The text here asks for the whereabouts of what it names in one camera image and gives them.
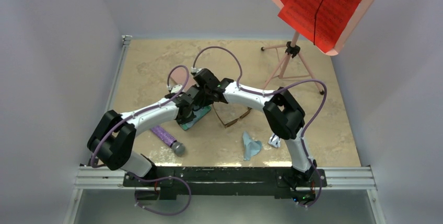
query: tripod stand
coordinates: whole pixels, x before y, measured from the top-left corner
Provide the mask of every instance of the tripod stand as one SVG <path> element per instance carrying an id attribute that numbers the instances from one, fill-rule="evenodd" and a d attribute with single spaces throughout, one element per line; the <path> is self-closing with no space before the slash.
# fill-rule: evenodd
<path id="1" fill-rule="evenodd" d="M 296 45 L 299 36 L 300 36 L 300 33 L 296 31 L 294 33 L 292 40 L 288 41 L 286 44 L 261 47 L 262 51 L 265 51 L 268 49 L 277 49 L 277 48 L 286 47 L 285 56 L 279 61 L 278 65 L 272 71 L 271 75 L 264 83 L 263 89 L 265 89 L 266 86 L 269 84 L 269 82 L 271 82 L 271 79 L 276 78 L 276 77 L 278 77 L 279 79 L 293 79 L 293 78 L 304 78 L 304 77 L 311 77 L 312 79 L 316 78 L 314 76 L 314 73 L 309 68 L 308 64 L 306 63 L 303 54 L 300 52 L 300 47 Z M 308 71 L 308 75 L 284 77 L 284 74 L 285 74 L 285 71 L 288 66 L 290 58 L 294 58 L 297 55 L 300 58 L 303 65 L 305 66 L 306 70 Z M 275 76 L 275 74 L 277 73 L 277 71 L 279 69 L 280 69 L 280 73 Z M 323 95 L 324 94 L 323 88 L 318 83 L 315 83 L 315 85 L 317 86 L 319 93 L 321 95 Z"/>

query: black metal bar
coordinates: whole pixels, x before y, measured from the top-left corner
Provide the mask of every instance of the black metal bar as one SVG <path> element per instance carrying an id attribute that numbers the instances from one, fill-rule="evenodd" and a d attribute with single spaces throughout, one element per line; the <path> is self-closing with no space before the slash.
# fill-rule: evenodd
<path id="1" fill-rule="evenodd" d="M 185 180 L 192 195 L 255 195 L 292 198 L 294 192 L 284 178 L 293 178 L 296 171 L 291 167 L 157 167 L 158 178 L 176 176 Z M 317 173 L 306 182 L 298 182 L 297 187 L 310 187 L 320 183 Z M 322 185 L 327 186 L 326 177 Z M 154 183 L 141 183 L 130 177 L 124 179 L 123 186 L 154 186 Z M 187 195 L 186 187 L 175 180 L 164 180 L 157 184 L 160 199 L 176 199 L 177 195 Z"/>

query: metal frame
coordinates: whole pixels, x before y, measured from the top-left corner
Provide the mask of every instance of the metal frame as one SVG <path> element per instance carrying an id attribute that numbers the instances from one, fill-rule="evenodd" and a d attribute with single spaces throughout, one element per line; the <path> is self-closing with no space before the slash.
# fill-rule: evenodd
<path id="1" fill-rule="evenodd" d="M 112 89 L 106 104 L 106 111 L 111 109 L 114 97 L 119 85 L 127 51 L 132 36 L 122 36 L 122 51 L 118 68 L 113 79 Z M 370 167 L 337 167 L 324 169 L 328 186 L 323 190 L 366 190 L 368 199 L 377 224 L 386 224 L 383 211 L 378 199 L 376 183 Z M 123 187 L 125 172 L 123 170 L 111 171 L 106 167 L 93 169 L 91 167 L 80 167 L 74 184 L 71 200 L 69 201 L 63 224 L 73 224 L 79 210 L 79 204 L 84 190 L 145 190 L 153 191 L 153 187 Z"/>

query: beige table surface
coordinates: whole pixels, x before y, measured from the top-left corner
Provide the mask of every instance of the beige table surface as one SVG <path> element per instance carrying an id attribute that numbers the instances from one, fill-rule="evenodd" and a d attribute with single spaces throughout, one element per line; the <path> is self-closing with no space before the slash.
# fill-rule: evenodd
<path id="1" fill-rule="evenodd" d="M 166 78 L 176 65 L 189 69 L 200 49 L 218 45 L 230 49 L 243 67 L 241 83 L 261 88 L 277 64 L 275 50 L 260 51 L 266 45 L 282 44 L 279 40 L 132 40 L 121 79 L 115 96 L 114 109 L 127 112 L 154 103 L 167 94 Z M 306 132 L 309 148 L 321 167 L 359 167 L 360 162 L 345 112 L 343 100 L 330 57 L 323 55 L 309 41 L 299 41 L 308 64 L 328 86 L 326 104 L 317 119 Z M 280 57 L 284 49 L 279 49 Z M 206 51 L 198 60 L 197 67 L 210 69 L 220 80 L 224 77 L 237 79 L 238 67 L 231 56 L 222 50 Z M 301 61 L 294 58 L 289 63 L 287 76 L 306 74 Z M 271 81 L 267 89 L 277 89 L 293 83 L 293 80 Z M 306 112 L 307 122 L 317 110 L 322 96 L 313 83 L 290 89 Z M 161 125 L 186 146 L 183 157 L 177 157 L 151 131 L 135 140 L 134 150 L 163 166 L 289 166 L 290 156 L 282 142 L 280 148 L 267 144 L 271 135 L 264 115 L 253 110 L 247 117 L 229 128 L 224 128 L 214 110 L 204 116 L 188 131 L 176 122 Z M 263 143 L 262 150 L 243 160 L 243 131 Z"/>

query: white wall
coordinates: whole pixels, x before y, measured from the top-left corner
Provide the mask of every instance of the white wall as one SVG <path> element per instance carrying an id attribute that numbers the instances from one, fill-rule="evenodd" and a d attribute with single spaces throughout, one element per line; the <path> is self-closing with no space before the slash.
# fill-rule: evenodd
<path id="1" fill-rule="evenodd" d="M 122 33 L 152 38 L 291 38 L 270 0 L 104 0 Z"/>
<path id="2" fill-rule="evenodd" d="M 0 0 L 0 223 L 61 223 L 121 49 L 103 0 Z"/>
<path id="3" fill-rule="evenodd" d="M 443 0 L 376 0 L 333 64 L 388 223 L 443 218 Z"/>

